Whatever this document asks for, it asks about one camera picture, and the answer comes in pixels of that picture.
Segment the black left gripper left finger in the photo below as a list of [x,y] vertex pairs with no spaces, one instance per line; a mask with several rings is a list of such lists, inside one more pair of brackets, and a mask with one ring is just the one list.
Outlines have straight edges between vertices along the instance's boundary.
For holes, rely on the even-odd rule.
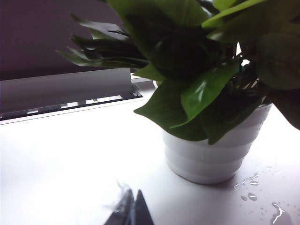
[[125,191],[117,207],[112,211],[105,225],[125,225],[128,221],[129,212],[134,203],[133,192],[131,189]]

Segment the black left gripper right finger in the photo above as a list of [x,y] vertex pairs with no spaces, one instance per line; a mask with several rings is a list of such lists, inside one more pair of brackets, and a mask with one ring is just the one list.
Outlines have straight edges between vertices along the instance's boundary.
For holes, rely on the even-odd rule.
[[135,201],[135,224],[154,225],[146,201],[141,190],[138,190]]

